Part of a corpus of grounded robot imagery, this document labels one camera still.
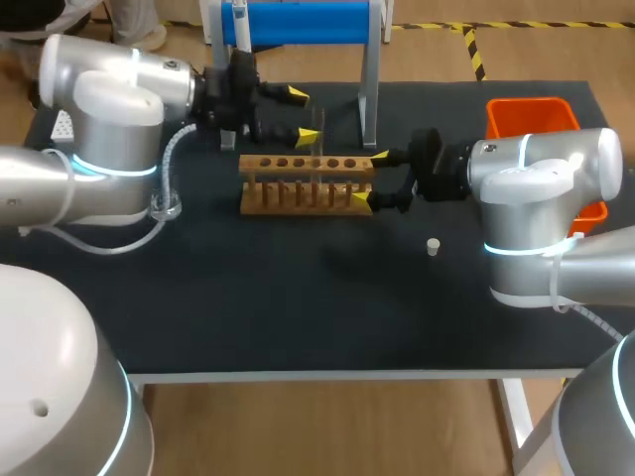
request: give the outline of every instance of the orange container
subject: orange container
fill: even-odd
[[[487,103],[486,139],[576,130],[579,130],[577,119],[560,97],[509,97]],[[576,231],[587,234],[607,216],[603,201],[592,203],[573,221],[570,235]]]

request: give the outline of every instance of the wooden test tube rack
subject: wooden test tube rack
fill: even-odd
[[[245,215],[372,215],[357,192],[370,192],[366,157],[240,156]]]

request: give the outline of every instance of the wooden floor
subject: wooden floor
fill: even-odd
[[[634,21],[635,7],[632,0],[396,0],[396,23],[497,20]],[[107,37],[103,27],[87,34]],[[588,80],[634,163],[634,31],[479,30],[476,40],[490,80]],[[197,66],[209,61],[192,30],[171,29],[162,53]],[[259,69],[269,80],[356,81],[360,60],[357,47],[285,47],[260,54]],[[382,48],[381,79],[473,81],[474,74],[461,35],[396,31]],[[0,144],[20,144],[32,115],[23,92],[0,84]],[[536,421],[560,383],[525,386]],[[161,386],[153,394],[156,476],[509,473],[485,381]]]

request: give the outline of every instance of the white cable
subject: white cable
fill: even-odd
[[[68,209],[70,208],[72,199],[75,196],[75,172],[72,169],[70,160],[64,152],[58,151],[57,149],[44,149],[42,152],[43,154],[55,154],[56,156],[58,156],[62,160],[63,167],[66,169],[66,175],[68,177],[66,194],[64,195],[60,211],[58,211],[56,217],[49,223],[51,226],[54,226],[64,219],[64,217],[68,213]]]
[[[552,308],[555,312],[564,314],[569,310],[569,306],[560,306],[560,296],[558,296],[558,284],[560,275],[560,264],[563,260],[563,254],[572,248],[577,240],[584,238],[584,233],[575,232],[571,238],[566,238],[563,242],[569,242],[566,247],[560,247],[554,255],[554,262],[549,273],[549,297],[551,298]]]
[[[554,262],[552,264],[552,270],[549,274],[549,297],[551,298],[552,308],[555,312],[564,314],[569,310],[569,306],[560,306],[560,297],[558,296],[558,276],[560,272],[560,263],[563,260],[563,254],[558,253],[554,256]]]
[[[583,233],[577,232],[577,233],[574,233],[572,238],[575,239],[575,240],[578,240],[578,239],[581,239],[583,237],[584,237]],[[560,252],[560,253],[558,253],[557,255],[554,256],[554,263],[552,265],[551,273],[550,273],[550,276],[549,276],[549,296],[551,298],[552,307],[554,308],[554,311],[560,312],[560,313],[565,313],[570,308],[572,308],[573,310],[575,310],[579,314],[581,314],[584,317],[586,317],[592,323],[597,325],[600,329],[602,329],[604,332],[606,332],[608,335],[610,335],[613,339],[615,339],[616,341],[619,342],[620,340],[622,340],[624,338],[624,336],[622,334],[620,334],[617,330],[615,330],[615,328],[613,326],[611,326],[608,322],[606,322],[604,319],[602,319],[599,315],[597,315],[596,313],[590,311],[589,309],[587,309],[583,305],[575,303],[575,304],[572,304],[572,305],[566,305],[564,307],[560,306],[560,303],[559,303],[560,297],[558,296],[558,277],[559,277],[560,264],[561,264],[561,261],[562,261],[562,258],[563,258],[563,254],[566,251],[567,250],[563,250],[562,252]]]
[[[166,146],[166,150],[163,154],[162,170],[161,170],[162,172],[161,173],[162,207],[163,207],[163,210],[166,212],[170,210],[170,207],[172,204],[172,190],[170,189],[170,161],[172,159],[172,153],[174,151],[175,146],[179,142],[179,140],[182,139],[187,134],[189,134],[190,132],[193,132],[195,130],[196,130],[196,126],[194,124],[190,124],[184,127],[183,129],[181,129],[172,137],[172,139]],[[53,152],[54,154],[58,155],[58,157],[62,159],[62,161],[64,162],[64,167],[66,168],[66,172],[68,173],[68,176],[69,176],[69,180],[68,180],[69,185],[68,185],[68,190],[66,191],[66,196],[64,197],[63,206],[60,212],[58,213],[58,215],[56,216],[56,219],[52,220],[50,225],[34,226],[33,229],[47,231],[53,235],[56,235],[58,238],[65,240],[67,243],[71,244],[75,248],[85,251],[86,253],[92,253],[94,255],[102,255],[102,256],[111,256],[111,255],[121,255],[124,253],[129,253],[131,251],[141,248],[142,246],[148,244],[151,240],[153,240],[159,234],[159,232],[163,229],[163,227],[166,225],[166,220],[163,219],[159,221],[154,226],[154,228],[150,230],[148,234],[146,234],[143,238],[135,241],[134,243],[130,243],[129,245],[120,246],[117,248],[101,248],[98,246],[89,245],[79,240],[78,238],[75,238],[69,233],[66,233],[63,230],[60,230],[56,226],[52,226],[52,225],[55,225],[58,221],[60,221],[62,218],[64,218],[64,216],[68,212],[68,208],[70,207],[72,198],[74,197],[74,173],[72,171],[70,161],[68,160],[68,157],[64,153],[55,149],[46,149],[43,152],[45,153]]]
[[[49,233],[56,235],[58,238],[62,238],[67,243],[71,244],[75,248],[79,248],[81,251],[85,251],[86,253],[92,253],[93,255],[102,255],[102,256],[110,256],[110,255],[122,255],[124,253],[129,253],[134,251],[142,246],[148,244],[155,236],[159,234],[159,232],[166,225],[165,221],[159,221],[152,230],[146,234],[140,240],[135,241],[134,243],[130,243],[126,246],[120,246],[118,248],[101,248],[98,246],[89,245],[78,238],[75,238],[69,233],[66,233],[63,230],[60,230],[56,226],[45,226],[42,228],[38,228],[43,231],[48,231]]]
[[[194,132],[196,130],[195,124],[189,124],[188,126],[182,128],[178,131],[168,145],[166,146],[166,150],[163,153],[163,159],[161,160],[161,188],[162,188],[162,198],[163,198],[163,209],[168,210],[172,204],[172,189],[170,188],[170,161],[172,159],[172,152],[174,148],[177,146],[177,143],[190,132]]]
[[[610,335],[616,341],[619,342],[620,340],[622,340],[624,338],[624,336],[622,334],[620,334],[617,330],[615,330],[615,328],[613,326],[611,326],[608,322],[606,322],[604,319],[602,319],[599,315],[597,315],[596,313],[590,311],[589,309],[587,309],[583,305],[574,304],[574,305],[571,306],[571,308],[573,310],[579,312],[580,314],[582,314],[584,317],[586,317],[592,323],[597,325],[600,329],[602,329],[604,332],[606,332],[608,335]]]

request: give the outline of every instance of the black tablecloth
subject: black tablecloth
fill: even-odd
[[[356,85],[302,89],[326,108],[324,152],[362,155]],[[450,142],[482,137],[489,99],[542,95],[569,101],[582,127],[605,125],[582,82],[390,83],[380,86],[379,150],[405,147],[412,130],[433,125]],[[307,111],[265,106],[263,116],[311,125]],[[28,145],[45,146],[54,119],[40,111]],[[493,299],[473,201],[418,201],[406,215],[372,218],[245,217],[237,154],[216,146],[192,136],[178,147],[184,212],[146,248],[106,258],[42,233],[4,231],[2,261],[73,290],[131,373],[580,368],[612,344],[573,312]],[[393,189],[404,173],[382,171],[375,185]],[[626,176],[596,231],[632,224],[634,203]],[[114,245],[149,226],[73,232]],[[442,243],[434,258],[432,237]],[[621,332],[635,327],[630,309],[596,310]]]

